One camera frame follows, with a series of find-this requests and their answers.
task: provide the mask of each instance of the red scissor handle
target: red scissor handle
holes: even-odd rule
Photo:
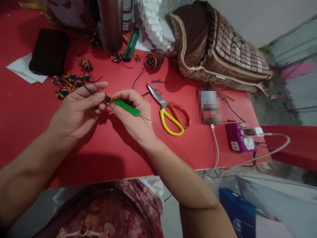
[[[180,105],[178,105],[178,104],[176,104],[176,103],[173,103],[173,102],[169,103],[169,104],[167,105],[167,107],[171,110],[171,112],[172,112],[174,118],[182,125],[182,127],[184,127],[184,129],[187,129],[187,128],[190,127],[190,125],[191,125],[191,117],[190,117],[190,115],[188,114],[188,112],[187,112],[183,107],[181,107]],[[186,116],[186,120],[187,120],[186,126],[185,126],[185,125],[181,122],[181,120],[179,119],[179,117],[178,117],[178,115],[177,115],[177,113],[176,113],[174,107],[180,109],[180,110],[184,113],[184,115]]]

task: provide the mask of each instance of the stainless steel bottle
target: stainless steel bottle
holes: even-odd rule
[[[103,48],[116,53],[122,48],[123,0],[98,0],[99,33]]]

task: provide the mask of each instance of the crochet hook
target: crochet hook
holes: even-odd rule
[[[150,119],[146,118],[145,116],[142,116],[140,114],[140,111],[136,108],[131,107],[130,105],[126,104],[124,101],[122,100],[115,100],[115,104],[124,108],[125,110],[127,110],[128,112],[130,112],[133,116],[140,116],[143,117],[144,119],[148,120],[149,122],[153,123],[154,125],[158,126],[157,124],[155,124],[153,121],[151,121]]]

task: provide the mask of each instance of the scissor blade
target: scissor blade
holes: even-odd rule
[[[149,83],[147,83],[149,86],[149,90],[152,93],[152,95],[155,97],[155,99],[163,106],[166,107],[168,105],[168,102],[166,102],[162,96],[153,88]]]

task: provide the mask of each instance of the yellow scissor handle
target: yellow scissor handle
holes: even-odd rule
[[[165,108],[162,108],[162,110],[159,112],[159,115],[161,117],[161,122],[162,122],[162,125],[163,125],[164,129],[168,133],[170,133],[172,136],[180,136],[180,135],[182,135],[184,133],[184,128],[182,127],[182,125],[174,117],[172,117],[167,111],[165,111]],[[178,128],[180,130],[179,133],[172,132],[170,129],[168,129],[168,127],[165,124],[164,115],[168,119],[170,119],[176,126],[178,126]]]

